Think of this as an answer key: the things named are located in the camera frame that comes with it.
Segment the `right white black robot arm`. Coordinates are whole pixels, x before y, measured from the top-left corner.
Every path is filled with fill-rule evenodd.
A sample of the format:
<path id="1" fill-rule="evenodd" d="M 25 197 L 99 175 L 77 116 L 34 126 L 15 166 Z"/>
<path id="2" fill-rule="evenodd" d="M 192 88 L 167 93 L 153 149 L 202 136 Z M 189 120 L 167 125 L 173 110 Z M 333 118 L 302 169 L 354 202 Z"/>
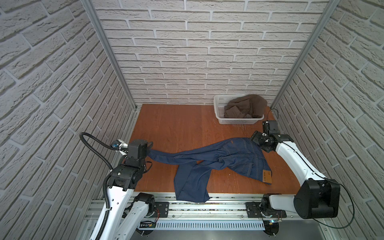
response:
<path id="1" fill-rule="evenodd" d="M 263 131 L 251 141 L 265 152 L 276 152 L 296 176 L 300 189 L 294 195 L 267 194 L 261 208 L 297 213 L 303 219 L 335 218 L 339 212 L 340 184 L 320 173 L 301 153 L 294 140 L 278 129 L 277 121 L 263 121 Z"/>

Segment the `blue denim jeans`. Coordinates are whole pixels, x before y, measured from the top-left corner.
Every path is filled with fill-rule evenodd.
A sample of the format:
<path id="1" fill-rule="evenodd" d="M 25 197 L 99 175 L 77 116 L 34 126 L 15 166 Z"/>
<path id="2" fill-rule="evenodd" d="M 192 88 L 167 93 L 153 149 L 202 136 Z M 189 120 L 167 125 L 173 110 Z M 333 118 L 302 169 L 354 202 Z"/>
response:
<path id="1" fill-rule="evenodd" d="M 158 163 L 178 166 L 174 188 L 179 201 L 208 201 L 207 185 L 212 170 L 229 168 L 264 184 L 272 183 L 272 171 L 262 149 L 248 138 L 227 139 L 174 154 L 150 150 L 148 156 Z"/>

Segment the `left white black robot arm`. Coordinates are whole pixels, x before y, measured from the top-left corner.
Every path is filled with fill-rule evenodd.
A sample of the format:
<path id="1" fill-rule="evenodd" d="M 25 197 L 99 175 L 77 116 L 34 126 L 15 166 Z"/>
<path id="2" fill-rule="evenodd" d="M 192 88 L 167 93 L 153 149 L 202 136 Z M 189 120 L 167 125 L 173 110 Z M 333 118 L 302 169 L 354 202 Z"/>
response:
<path id="1" fill-rule="evenodd" d="M 129 240 L 140 222 L 154 210 L 154 196 L 139 193 L 129 213 L 123 218 L 139 180 L 149 171 L 146 157 L 152 146 L 152 142 L 145 140 L 134 140 L 130 144 L 116 140 L 108 146 L 122 154 L 122 162 L 110 170 L 103 181 L 105 204 L 90 236 L 91 240 Z"/>

